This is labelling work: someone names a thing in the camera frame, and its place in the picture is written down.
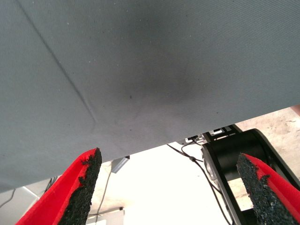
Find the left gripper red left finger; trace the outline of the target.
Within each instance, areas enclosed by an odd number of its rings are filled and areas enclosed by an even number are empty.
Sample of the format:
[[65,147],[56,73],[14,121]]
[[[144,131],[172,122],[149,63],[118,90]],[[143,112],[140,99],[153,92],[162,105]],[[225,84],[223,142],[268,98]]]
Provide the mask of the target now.
[[101,164],[99,148],[81,154],[17,224],[86,224]]

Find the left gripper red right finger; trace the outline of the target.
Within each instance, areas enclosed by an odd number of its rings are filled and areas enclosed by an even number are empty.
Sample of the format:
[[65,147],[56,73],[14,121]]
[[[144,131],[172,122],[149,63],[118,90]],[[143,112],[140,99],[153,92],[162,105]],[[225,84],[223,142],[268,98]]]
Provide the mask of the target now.
[[260,225],[298,225],[300,191],[260,159],[241,153],[237,171]]

